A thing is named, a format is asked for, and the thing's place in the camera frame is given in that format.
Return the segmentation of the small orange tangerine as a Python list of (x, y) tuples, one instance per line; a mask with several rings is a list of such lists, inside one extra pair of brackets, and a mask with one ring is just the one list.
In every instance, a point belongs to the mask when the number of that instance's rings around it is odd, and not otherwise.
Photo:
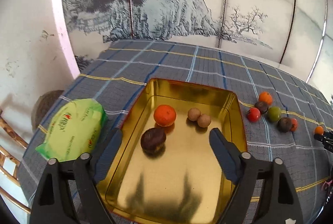
[(314, 130), (315, 134), (319, 134), (319, 135), (323, 135), (324, 134), (324, 129), (322, 126), (318, 125), (315, 130)]

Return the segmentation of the orange persimmon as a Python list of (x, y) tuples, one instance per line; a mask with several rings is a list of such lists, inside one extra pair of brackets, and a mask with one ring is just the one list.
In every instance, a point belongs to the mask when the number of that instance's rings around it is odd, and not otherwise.
[(297, 119), (291, 118), (291, 128), (290, 128), (290, 131), (291, 132), (295, 132), (297, 130), (297, 127), (298, 127)]

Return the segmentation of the green round fruit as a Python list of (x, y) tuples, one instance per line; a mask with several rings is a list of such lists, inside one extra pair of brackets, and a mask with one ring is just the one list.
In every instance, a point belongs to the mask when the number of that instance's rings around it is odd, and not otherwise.
[(267, 111), (267, 118), (270, 122), (278, 122), (281, 117), (281, 109), (278, 106), (272, 106)]

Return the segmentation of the dark passion fruit small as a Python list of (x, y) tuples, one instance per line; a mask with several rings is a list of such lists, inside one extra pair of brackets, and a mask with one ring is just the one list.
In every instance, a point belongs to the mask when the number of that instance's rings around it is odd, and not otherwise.
[(255, 108), (259, 110), (261, 115), (263, 115), (267, 113), (269, 105), (264, 101), (258, 101), (255, 103)]

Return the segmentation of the red tomato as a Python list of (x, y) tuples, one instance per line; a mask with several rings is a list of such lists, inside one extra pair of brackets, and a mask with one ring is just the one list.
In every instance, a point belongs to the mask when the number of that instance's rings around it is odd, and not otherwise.
[(252, 107), (248, 110), (246, 117), (249, 122), (258, 122), (261, 117), (261, 112), (256, 107)]

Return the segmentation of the dark passion fruit large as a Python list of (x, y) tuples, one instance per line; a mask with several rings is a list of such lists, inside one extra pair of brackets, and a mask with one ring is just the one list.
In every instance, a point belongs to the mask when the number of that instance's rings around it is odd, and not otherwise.
[(150, 128), (142, 134), (140, 145), (146, 153), (154, 154), (161, 150), (166, 139), (167, 136), (162, 128)]

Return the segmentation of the blue plaid tablecloth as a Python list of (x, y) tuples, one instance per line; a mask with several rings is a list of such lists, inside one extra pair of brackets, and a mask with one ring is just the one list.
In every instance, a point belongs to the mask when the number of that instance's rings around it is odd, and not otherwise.
[(276, 106), (298, 120), (298, 129), (280, 134), (266, 120), (245, 122), (248, 148), (259, 159), (279, 156), (286, 161), (305, 223), (316, 218), (326, 200), (320, 184), (329, 176), (332, 162), (332, 154), (313, 137), (317, 125), (332, 129), (332, 108), (323, 94), (264, 63), (208, 47), (165, 41), (112, 43), (57, 99), (19, 166), (18, 178), (26, 199), (33, 200), (46, 165), (36, 147), (43, 142), (51, 118), (63, 105), (74, 99), (95, 98), (109, 117), (107, 127), (112, 128), (122, 123), (144, 84), (154, 77), (231, 90), (240, 101), (242, 113), (261, 92), (269, 92)]

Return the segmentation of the bamboo chair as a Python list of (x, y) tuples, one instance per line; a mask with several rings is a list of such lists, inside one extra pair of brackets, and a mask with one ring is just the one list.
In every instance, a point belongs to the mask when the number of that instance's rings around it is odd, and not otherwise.
[[(22, 148), (26, 149), (28, 144), (19, 136), (15, 130), (5, 121), (5, 119), (1, 116), (1, 129), (3, 129), (9, 137)], [(8, 171), (4, 164), (6, 161), (10, 161), (14, 165), (13, 171)], [(20, 161), (11, 153), (9, 153), (3, 146), (1, 146), (1, 174), (4, 175), (10, 182), (15, 184), (18, 188), (21, 188), (20, 182), (17, 178), (17, 171), (20, 165)], [(1, 195), (4, 196), (9, 202), (13, 205), (17, 206), (20, 210), (24, 211), (28, 215), (30, 215), (31, 209), (14, 198), (11, 194), (9, 194), (3, 187), (1, 187)]]

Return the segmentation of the green tissue pack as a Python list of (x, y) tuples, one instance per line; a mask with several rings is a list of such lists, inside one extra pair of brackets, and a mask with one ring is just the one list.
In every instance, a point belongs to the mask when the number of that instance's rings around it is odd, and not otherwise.
[(53, 116), (45, 140), (36, 151), (47, 160), (75, 160), (82, 153), (92, 152), (106, 121), (107, 114), (96, 100), (70, 101)]

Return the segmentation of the grey round stone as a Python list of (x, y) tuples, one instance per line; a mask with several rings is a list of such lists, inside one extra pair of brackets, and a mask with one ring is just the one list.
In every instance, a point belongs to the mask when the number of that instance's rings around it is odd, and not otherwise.
[(40, 125), (46, 113), (53, 106), (56, 100), (62, 95), (63, 92), (64, 92), (63, 90), (52, 90), (50, 92), (41, 95), (38, 98), (38, 100), (34, 104), (31, 114), (33, 131), (37, 129), (38, 125)]

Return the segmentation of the red gold metal tin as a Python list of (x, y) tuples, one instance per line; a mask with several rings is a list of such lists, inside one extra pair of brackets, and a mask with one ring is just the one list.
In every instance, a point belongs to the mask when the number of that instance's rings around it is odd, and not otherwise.
[[(151, 156), (142, 150), (140, 139), (156, 126), (154, 111), (159, 105), (172, 106), (177, 117), (166, 130), (162, 151)], [(211, 117), (207, 128), (187, 118), (193, 107)], [(121, 125), (121, 146), (98, 184), (106, 207), (138, 223), (215, 223), (234, 187), (209, 144), (212, 128), (246, 150), (235, 93), (175, 80), (149, 80)]]

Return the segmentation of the landscape painted sliding screen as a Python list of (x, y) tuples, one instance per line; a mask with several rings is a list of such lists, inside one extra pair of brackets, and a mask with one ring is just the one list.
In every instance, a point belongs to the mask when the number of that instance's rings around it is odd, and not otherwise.
[(332, 96), (332, 0), (62, 0), (80, 69), (109, 42), (157, 39), (282, 65)]

